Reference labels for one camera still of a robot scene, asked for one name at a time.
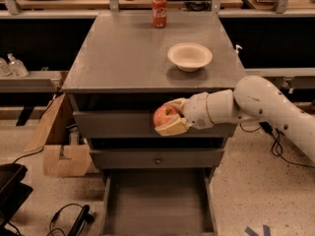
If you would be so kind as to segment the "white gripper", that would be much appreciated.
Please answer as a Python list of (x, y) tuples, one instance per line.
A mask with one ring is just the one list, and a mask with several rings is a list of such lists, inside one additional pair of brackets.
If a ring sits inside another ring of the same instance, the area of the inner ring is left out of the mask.
[(165, 124), (155, 127), (156, 132), (163, 137), (168, 137), (184, 134), (189, 127), (197, 130), (210, 128), (208, 96), (206, 92), (202, 92), (194, 94), (188, 99), (180, 97), (166, 102), (165, 105), (174, 107), (178, 112), (182, 111), (184, 118), (176, 114)]

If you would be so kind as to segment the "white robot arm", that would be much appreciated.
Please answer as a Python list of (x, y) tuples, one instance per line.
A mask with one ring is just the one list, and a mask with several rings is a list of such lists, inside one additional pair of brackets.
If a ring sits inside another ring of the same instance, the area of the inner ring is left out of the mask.
[(274, 126), (315, 162), (315, 118), (259, 76), (241, 79), (234, 89), (171, 100), (154, 114), (155, 130), (163, 137), (252, 120)]

